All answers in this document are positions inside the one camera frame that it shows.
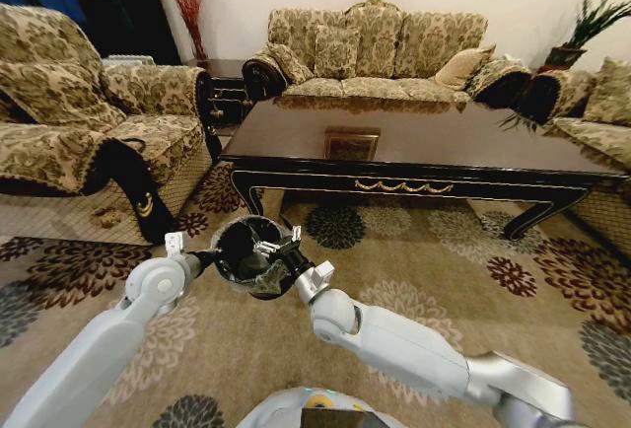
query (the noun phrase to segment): plant pot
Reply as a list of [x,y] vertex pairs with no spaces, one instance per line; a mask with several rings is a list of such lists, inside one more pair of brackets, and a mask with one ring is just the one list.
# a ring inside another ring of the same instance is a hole
[[569,70],[586,51],[580,48],[553,46],[545,63],[539,68],[539,73],[548,70]]

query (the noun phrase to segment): floral rug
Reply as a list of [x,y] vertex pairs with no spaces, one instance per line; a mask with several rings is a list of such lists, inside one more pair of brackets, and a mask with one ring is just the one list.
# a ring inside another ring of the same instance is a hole
[[[177,226],[188,248],[245,214],[220,164]],[[303,226],[303,252],[330,260],[335,287],[439,331],[456,349],[494,349],[564,381],[581,422],[631,426],[631,273],[564,216],[499,239],[513,203],[262,193],[267,215]],[[134,265],[162,248],[0,240],[0,420]],[[263,302],[212,269],[154,319],[89,427],[233,427],[270,393],[325,387],[409,427],[497,426],[490,410],[416,392],[317,340],[294,291]]]

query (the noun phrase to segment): vase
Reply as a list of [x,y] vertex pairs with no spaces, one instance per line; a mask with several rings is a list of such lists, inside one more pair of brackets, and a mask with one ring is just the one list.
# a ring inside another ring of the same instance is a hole
[[208,55],[206,55],[206,50],[204,50],[204,44],[201,41],[201,33],[199,31],[199,27],[189,26],[188,32],[190,33],[190,38],[193,40],[193,53],[195,55],[196,60],[206,60],[208,59]]
[[553,46],[548,57],[545,59],[545,63],[539,68],[539,73],[548,70],[569,70],[585,52],[586,50],[581,48]]

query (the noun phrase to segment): table leg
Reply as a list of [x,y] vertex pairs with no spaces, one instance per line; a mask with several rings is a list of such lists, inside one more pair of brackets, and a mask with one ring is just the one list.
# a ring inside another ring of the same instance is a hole
[[251,214],[263,216],[263,205],[255,193],[255,186],[251,178],[253,174],[248,174],[239,170],[233,170],[230,180],[239,196],[244,199],[245,205]]
[[554,201],[533,204],[504,227],[504,237],[509,241],[522,238],[524,233],[535,224],[578,203],[588,191],[586,188],[571,188],[565,190],[563,195],[556,197]]

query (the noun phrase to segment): side table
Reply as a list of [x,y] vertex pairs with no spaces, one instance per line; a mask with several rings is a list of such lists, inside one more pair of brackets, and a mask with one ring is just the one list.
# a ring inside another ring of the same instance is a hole
[[244,60],[189,60],[188,66],[204,68],[213,82],[214,94],[211,99],[210,115],[213,125],[229,126],[241,124],[252,109],[252,101],[245,92],[245,82],[241,68]]

